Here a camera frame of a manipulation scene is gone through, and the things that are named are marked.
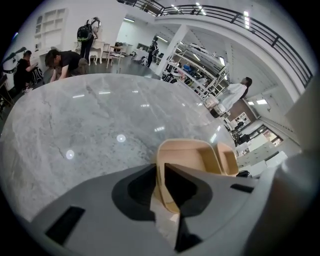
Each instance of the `white marble surface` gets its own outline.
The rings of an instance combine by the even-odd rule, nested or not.
[[[216,134],[213,143],[234,148],[221,121],[199,103],[192,90],[134,75],[88,74],[44,85],[21,97],[4,125],[1,187],[30,221],[87,179],[149,163],[165,139],[210,142]]]

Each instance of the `black backpack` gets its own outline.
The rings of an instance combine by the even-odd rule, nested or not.
[[[97,17],[94,17],[90,24],[89,20],[87,20],[84,26],[79,27],[78,32],[76,34],[78,42],[88,41],[93,36],[92,24],[94,22],[98,22],[98,27],[100,26],[100,20]]]

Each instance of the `railing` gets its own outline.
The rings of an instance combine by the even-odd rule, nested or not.
[[[150,13],[153,16],[159,16],[165,9],[160,3],[153,0],[117,0],[119,3],[138,7],[146,13]]]
[[[165,7],[163,12],[158,16],[184,14],[202,15],[226,21],[248,30],[275,49],[294,70],[303,86],[306,87],[308,85],[309,81],[313,77],[309,67],[297,51],[278,33],[251,17],[248,17],[249,28],[246,28],[245,17],[240,12],[210,5],[201,5],[201,7],[202,8],[200,9],[197,5],[191,4]]]

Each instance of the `man in black shirt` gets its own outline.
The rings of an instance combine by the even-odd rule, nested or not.
[[[50,83],[70,76],[85,75],[88,62],[74,51],[50,50],[45,56],[45,65],[54,68]]]
[[[32,89],[29,88],[29,83],[31,82],[32,71],[38,63],[30,65],[30,57],[31,51],[27,50],[23,54],[23,58],[18,61],[16,72],[13,75],[14,87],[18,92],[21,90],[23,90],[24,93],[32,91]]]

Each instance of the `white pillar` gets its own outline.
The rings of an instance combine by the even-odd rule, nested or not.
[[[186,26],[184,24],[182,24],[179,27],[178,31],[175,33],[174,37],[172,38],[168,48],[166,49],[166,51],[165,51],[165,53],[164,53],[159,65],[158,65],[158,67],[157,67],[157,69],[155,71],[156,75],[161,77],[164,69],[167,66],[167,58],[169,56],[171,56],[171,54],[173,54],[173,52],[176,50],[177,43],[180,43],[184,39],[184,37],[187,34],[188,30],[189,30],[188,26]]]

